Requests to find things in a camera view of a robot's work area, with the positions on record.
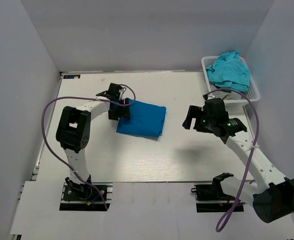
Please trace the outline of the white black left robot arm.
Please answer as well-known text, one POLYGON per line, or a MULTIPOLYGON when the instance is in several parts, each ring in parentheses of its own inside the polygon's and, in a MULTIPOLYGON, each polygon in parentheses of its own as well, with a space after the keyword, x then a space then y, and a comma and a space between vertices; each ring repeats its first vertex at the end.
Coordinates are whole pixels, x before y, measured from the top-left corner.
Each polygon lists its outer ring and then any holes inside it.
POLYGON ((90 183, 91 175, 88 172, 85 156, 85 148, 90 140, 91 121, 103 113, 108 113, 110 120, 130 118, 130 110, 127 104, 128 98, 120 99, 117 104, 110 103, 104 97, 99 101, 86 102, 79 107, 66 106, 62 111, 56 140, 67 156, 67 163, 73 168, 70 176, 66 178, 68 185, 82 185, 78 179, 90 183))

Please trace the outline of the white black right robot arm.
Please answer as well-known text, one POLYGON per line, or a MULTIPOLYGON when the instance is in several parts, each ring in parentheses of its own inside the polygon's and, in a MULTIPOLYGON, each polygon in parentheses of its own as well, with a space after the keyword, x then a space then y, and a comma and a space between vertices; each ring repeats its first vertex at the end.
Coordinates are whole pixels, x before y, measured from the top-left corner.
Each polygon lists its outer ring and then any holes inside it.
POLYGON ((219 137, 245 164, 254 183, 246 182, 239 200, 251 207, 265 223, 294 213, 294 178, 287 178, 253 144, 246 126, 229 118, 224 104, 191 105, 182 126, 219 137))

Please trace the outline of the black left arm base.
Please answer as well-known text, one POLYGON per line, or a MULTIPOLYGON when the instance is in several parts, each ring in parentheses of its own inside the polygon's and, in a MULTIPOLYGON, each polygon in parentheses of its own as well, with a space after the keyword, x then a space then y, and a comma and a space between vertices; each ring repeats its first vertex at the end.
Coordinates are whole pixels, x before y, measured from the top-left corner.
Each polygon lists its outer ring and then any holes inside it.
POLYGON ((111 204, 113 185, 98 183, 96 188, 73 183, 68 177, 63 186, 60 211, 106 212, 111 204))

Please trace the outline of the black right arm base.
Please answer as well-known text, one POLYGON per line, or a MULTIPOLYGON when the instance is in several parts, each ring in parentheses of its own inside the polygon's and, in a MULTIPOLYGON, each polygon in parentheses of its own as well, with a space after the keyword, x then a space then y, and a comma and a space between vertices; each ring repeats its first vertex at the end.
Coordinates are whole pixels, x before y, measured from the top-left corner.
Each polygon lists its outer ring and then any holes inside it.
POLYGON ((225 213, 235 200, 235 197, 224 193, 219 196, 212 184, 196 184, 190 191, 195 195, 198 213, 225 213))

